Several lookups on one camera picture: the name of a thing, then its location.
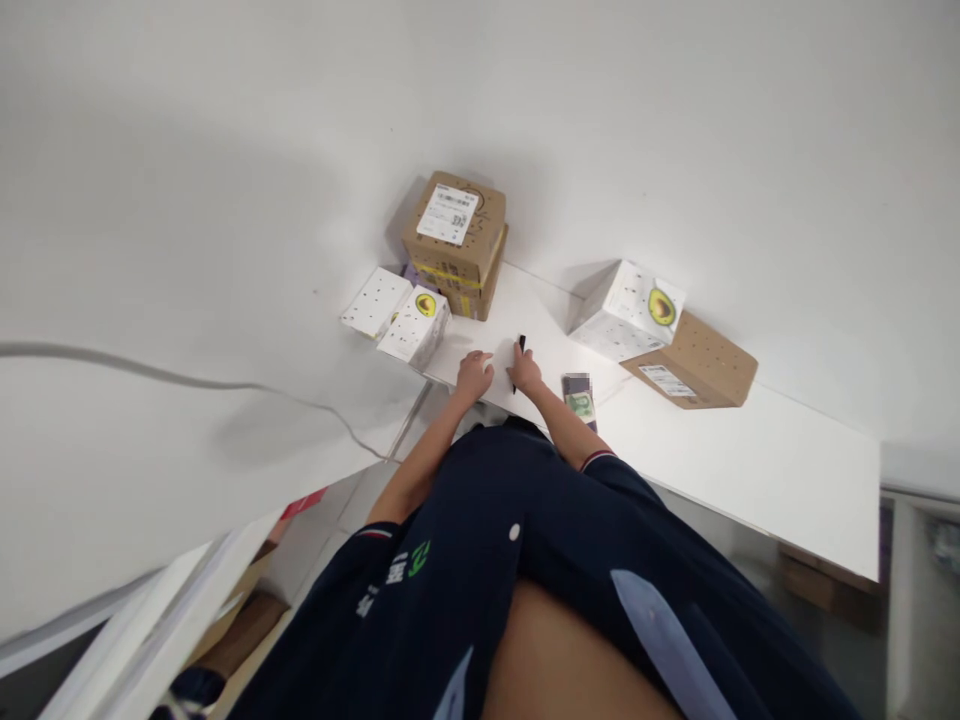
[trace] cable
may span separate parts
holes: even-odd
[[[363,442],[360,438],[358,438],[357,434],[353,431],[353,428],[350,427],[350,423],[343,418],[343,416],[340,414],[340,411],[336,408],[331,407],[330,405],[316,403],[311,400],[304,400],[303,398],[299,398],[296,395],[291,395],[283,390],[270,387],[269,385],[262,385],[255,382],[221,382],[219,380],[204,380],[202,378],[181,375],[180,373],[153,367],[152,365],[147,365],[146,363],[137,362],[136,360],[129,360],[125,357],[112,355],[101,350],[90,350],[87,348],[74,347],[72,345],[58,345],[56,343],[46,342],[0,342],[0,358],[16,357],[54,358],[57,360],[82,362],[89,365],[100,365],[101,367],[110,368],[112,370],[119,370],[120,372],[140,375],[141,377],[150,378],[151,380],[156,380],[158,382],[197,388],[199,390],[257,390],[259,392],[277,395],[279,397],[286,398],[287,400],[292,400],[293,402],[303,405],[304,407],[313,408],[315,410],[323,410],[324,412],[330,413],[340,421],[340,424],[343,425],[344,428],[346,428],[347,432],[350,434],[350,439],[353,440],[358,447],[363,448],[368,453],[376,458],[379,458],[380,460],[390,460],[390,458],[385,455],[381,455],[372,447]]]

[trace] pen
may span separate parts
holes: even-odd
[[[520,354],[522,355],[522,354],[523,354],[523,351],[524,351],[524,346],[527,344],[527,336],[526,336],[526,335],[521,335],[519,342],[520,342]],[[516,386],[516,385],[513,386],[513,394],[514,394],[514,395],[517,394],[517,386]]]

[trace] dark blue clothing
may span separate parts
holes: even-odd
[[[231,720],[478,718],[518,576],[603,634],[688,718],[855,718],[784,620],[612,456],[481,428],[423,506],[337,553]]]

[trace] brown cardboard box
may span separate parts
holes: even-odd
[[[231,677],[289,609],[289,605],[270,593],[253,593],[220,642],[196,664],[222,677]]]
[[[237,704],[240,695],[246,689],[247,685],[250,684],[253,676],[257,674],[260,666],[263,665],[263,661],[267,659],[267,655],[270,654],[273,646],[277,644],[277,640],[280,639],[283,631],[287,629],[287,625],[290,623],[290,620],[293,619],[293,615],[293,610],[287,610],[281,615],[280,620],[273,626],[273,629],[260,641],[260,644],[257,645],[254,651],[247,656],[247,659],[237,668],[237,671],[227,679],[227,684],[224,686],[223,692],[220,693],[220,697],[217,698],[217,704],[213,708],[213,712],[210,713],[209,720],[226,720],[230,716],[230,711],[233,710],[233,706]]]
[[[476,292],[460,289],[450,289],[447,286],[440,287],[440,294],[447,298],[450,303],[450,312],[454,315],[473,318],[480,322],[486,322],[490,315],[490,306],[493,304],[493,295],[497,291],[497,279],[500,277],[500,263],[503,260],[503,249],[507,244],[507,234],[510,232],[510,226],[504,225],[497,241],[497,249],[493,255],[493,265],[487,275],[487,280],[483,287]]]
[[[740,407],[757,361],[684,309],[673,342],[620,363],[685,410]]]
[[[883,626],[883,599],[865,593],[786,555],[781,557],[783,586],[831,615],[865,632]]]
[[[267,569],[267,564],[270,562],[270,555],[276,549],[277,544],[269,540],[260,546],[260,549],[253,558],[253,562],[247,566],[243,575],[240,576],[240,580],[234,586],[233,590],[230,591],[230,594],[227,596],[227,601],[220,608],[213,623],[207,628],[207,632],[200,638],[200,642],[198,642],[197,646],[193,649],[184,667],[193,665],[194,662],[206,654],[210,648],[220,642],[220,639],[227,634],[227,630],[230,629],[233,621],[236,620],[237,615],[240,614],[243,604],[247,601],[247,598],[250,597],[253,588],[256,587],[257,580],[263,575],[263,571]]]
[[[445,242],[417,231],[437,185],[446,185],[476,195],[476,208],[466,228],[463,244]],[[441,292],[457,292],[479,300],[484,283],[494,267],[498,240],[506,222],[507,198],[493,190],[445,172],[435,172],[427,183],[417,208],[404,227],[401,240],[423,280]]]

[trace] white desk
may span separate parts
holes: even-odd
[[[504,263],[489,320],[452,317],[426,375],[453,385],[467,351],[493,352],[484,401],[542,426],[533,404],[511,394],[505,371],[522,333],[557,394],[562,374],[590,373],[600,435],[648,480],[877,579],[876,440],[757,384],[742,408],[681,410],[567,337],[580,303]]]

